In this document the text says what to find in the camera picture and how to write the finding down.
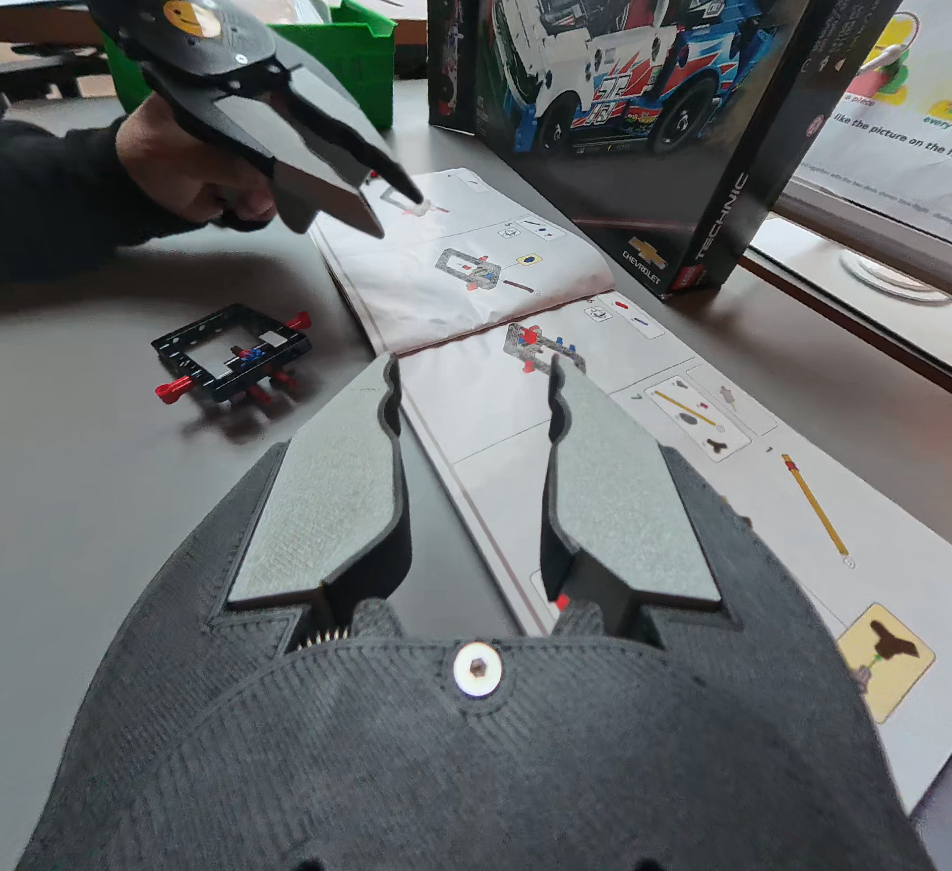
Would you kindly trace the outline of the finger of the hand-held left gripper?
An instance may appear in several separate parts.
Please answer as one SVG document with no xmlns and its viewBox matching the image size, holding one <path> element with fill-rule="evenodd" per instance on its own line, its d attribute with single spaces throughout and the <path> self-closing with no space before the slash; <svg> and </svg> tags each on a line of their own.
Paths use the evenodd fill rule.
<svg viewBox="0 0 952 871">
<path fill-rule="evenodd" d="M 309 54 L 285 54 L 285 113 L 311 150 L 352 186 L 375 173 L 414 205 L 422 192 L 340 80 Z"/>
<path fill-rule="evenodd" d="M 325 213 L 371 237 L 384 236 L 362 189 L 368 169 L 305 127 L 275 95 L 227 95 L 215 102 L 214 115 L 232 149 L 267 178 L 278 215 L 291 230 L 304 233 Z"/>
</svg>

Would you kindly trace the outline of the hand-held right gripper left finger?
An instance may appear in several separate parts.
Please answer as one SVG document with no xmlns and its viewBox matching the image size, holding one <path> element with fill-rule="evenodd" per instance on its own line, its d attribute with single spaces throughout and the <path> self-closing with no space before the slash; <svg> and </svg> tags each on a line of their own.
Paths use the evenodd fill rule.
<svg viewBox="0 0 952 871">
<path fill-rule="evenodd" d="M 232 608 L 387 599 L 412 561 L 398 359 L 379 356 L 291 438 L 228 595 Z"/>
</svg>

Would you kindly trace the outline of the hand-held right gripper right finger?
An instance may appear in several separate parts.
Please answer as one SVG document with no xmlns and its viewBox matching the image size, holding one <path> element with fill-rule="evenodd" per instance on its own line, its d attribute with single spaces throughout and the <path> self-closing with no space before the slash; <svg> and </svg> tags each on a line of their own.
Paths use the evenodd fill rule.
<svg viewBox="0 0 952 871">
<path fill-rule="evenodd" d="M 550 363 L 540 570 L 548 600 L 606 624 L 645 605 L 702 613 L 721 593 L 657 440 L 565 356 Z"/>
</svg>

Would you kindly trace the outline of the black lego frame assembly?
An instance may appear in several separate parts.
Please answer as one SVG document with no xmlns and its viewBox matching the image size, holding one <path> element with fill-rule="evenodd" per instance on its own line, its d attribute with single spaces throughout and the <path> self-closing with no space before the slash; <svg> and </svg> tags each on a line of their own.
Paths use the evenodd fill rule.
<svg viewBox="0 0 952 871">
<path fill-rule="evenodd" d="M 304 310 L 286 322 L 240 303 L 215 310 L 151 342 L 160 362 L 174 375 L 155 389 L 155 395 L 165 405 L 194 394 L 216 404 L 239 398 L 268 406 L 272 397 L 262 388 L 263 382 L 283 389 L 296 387 L 289 367 L 311 351 L 305 334 L 311 327 Z M 244 330 L 251 336 L 250 343 L 234 346 L 222 369 L 209 370 L 199 364 L 192 351 L 220 341 L 227 330 Z"/>
</svg>

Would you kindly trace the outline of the person's left forearm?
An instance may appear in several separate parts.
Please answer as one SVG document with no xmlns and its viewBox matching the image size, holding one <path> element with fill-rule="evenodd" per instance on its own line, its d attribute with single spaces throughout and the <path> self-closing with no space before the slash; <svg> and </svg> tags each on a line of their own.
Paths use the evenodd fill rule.
<svg viewBox="0 0 952 871">
<path fill-rule="evenodd" d="M 124 122 L 60 137 L 2 119 L 2 285 L 93 270 L 117 248 L 201 227 L 160 207 L 130 178 L 116 152 Z"/>
</svg>

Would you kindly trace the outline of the lego instruction booklet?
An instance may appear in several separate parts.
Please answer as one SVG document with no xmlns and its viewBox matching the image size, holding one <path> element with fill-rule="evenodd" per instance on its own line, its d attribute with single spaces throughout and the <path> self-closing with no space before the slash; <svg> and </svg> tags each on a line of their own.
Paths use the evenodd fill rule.
<svg viewBox="0 0 952 871">
<path fill-rule="evenodd" d="M 551 358 L 679 450 L 785 564 L 838 642 L 908 808 L 950 758 L 950 544 L 770 413 L 615 291 L 601 254 L 459 168 L 379 177 L 373 238 L 310 233 L 517 623 L 548 634 L 541 492 Z"/>
</svg>

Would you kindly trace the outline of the black lego car box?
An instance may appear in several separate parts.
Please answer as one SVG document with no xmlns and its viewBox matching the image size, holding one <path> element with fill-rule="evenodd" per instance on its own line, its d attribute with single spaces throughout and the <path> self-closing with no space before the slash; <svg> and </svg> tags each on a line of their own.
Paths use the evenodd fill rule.
<svg viewBox="0 0 952 871">
<path fill-rule="evenodd" d="M 481 0 L 476 127 L 653 293 L 720 287 L 900 0 Z"/>
</svg>

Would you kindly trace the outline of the person's left hand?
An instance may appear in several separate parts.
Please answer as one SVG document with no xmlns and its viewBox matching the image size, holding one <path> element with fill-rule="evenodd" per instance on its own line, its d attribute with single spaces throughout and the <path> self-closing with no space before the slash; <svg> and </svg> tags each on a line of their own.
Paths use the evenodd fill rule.
<svg viewBox="0 0 952 871">
<path fill-rule="evenodd" d="M 202 142 L 176 122 L 156 93 L 126 116 L 115 135 L 119 163 L 164 211 L 194 224 L 269 223 L 277 213 L 268 178 L 243 159 Z"/>
</svg>

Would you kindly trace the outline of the green plastic bin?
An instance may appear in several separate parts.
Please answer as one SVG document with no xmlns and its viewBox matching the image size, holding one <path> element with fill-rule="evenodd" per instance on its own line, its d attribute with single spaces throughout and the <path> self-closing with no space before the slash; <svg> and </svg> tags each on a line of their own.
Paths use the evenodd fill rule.
<svg viewBox="0 0 952 871">
<path fill-rule="evenodd" d="M 343 0 L 340 6 L 331 8 L 330 15 L 331 20 L 326 24 L 274 25 L 261 22 L 281 34 L 296 49 L 329 68 L 377 129 L 390 128 L 393 117 L 393 23 L 351 0 Z M 125 112 L 131 114 L 146 99 L 149 84 L 143 77 L 141 66 L 127 58 L 106 34 L 103 35 L 117 97 Z"/>
</svg>

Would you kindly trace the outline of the white round pad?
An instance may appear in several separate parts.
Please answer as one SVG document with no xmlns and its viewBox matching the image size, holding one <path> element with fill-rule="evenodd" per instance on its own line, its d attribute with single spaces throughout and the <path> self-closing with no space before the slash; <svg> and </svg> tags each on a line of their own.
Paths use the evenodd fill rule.
<svg viewBox="0 0 952 871">
<path fill-rule="evenodd" d="M 839 263 L 848 275 L 879 294 L 920 306 L 951 304 L 949 293 L 853 250 L 842 250 Z"/>
</svg>

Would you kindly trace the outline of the printed instruction sheet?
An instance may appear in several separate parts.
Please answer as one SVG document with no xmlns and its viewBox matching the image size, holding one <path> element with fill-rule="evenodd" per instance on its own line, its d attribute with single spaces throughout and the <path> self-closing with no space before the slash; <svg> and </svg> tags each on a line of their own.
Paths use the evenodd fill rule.
<svg viewBox="0 0 952 871">
<path fill-rule="evenodd" d="M 950 243 L 951 0 L 902 0 L 795 179 Z"/>
</svg>

